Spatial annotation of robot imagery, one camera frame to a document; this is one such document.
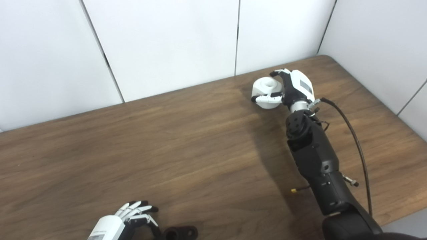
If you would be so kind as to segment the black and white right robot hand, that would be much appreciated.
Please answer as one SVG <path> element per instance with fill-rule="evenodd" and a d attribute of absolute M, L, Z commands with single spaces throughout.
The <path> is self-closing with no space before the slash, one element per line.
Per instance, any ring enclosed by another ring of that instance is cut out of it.
<path fill-rule="evenodd" d="M 284 68 L 257 79 L 252 86 L 251 101 L 264 109 L 283 104 L 293 112 L 308 109 L 316 99 L 313 85 L 305 74 Z"/>

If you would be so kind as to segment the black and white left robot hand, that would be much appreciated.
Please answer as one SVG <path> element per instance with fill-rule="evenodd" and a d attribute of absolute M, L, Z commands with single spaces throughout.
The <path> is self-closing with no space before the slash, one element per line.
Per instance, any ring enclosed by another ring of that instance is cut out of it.
<path fill-rule="evenodd" d="M 131 240 L 136 230 L 147 226 L 153 236 L 161 236 L 158 223 L 151 213 L 159 208 L 148 201 L 131 201 L 122 205 L 114 214 L 101 217 L 90 233 L 89 240 Z"/>

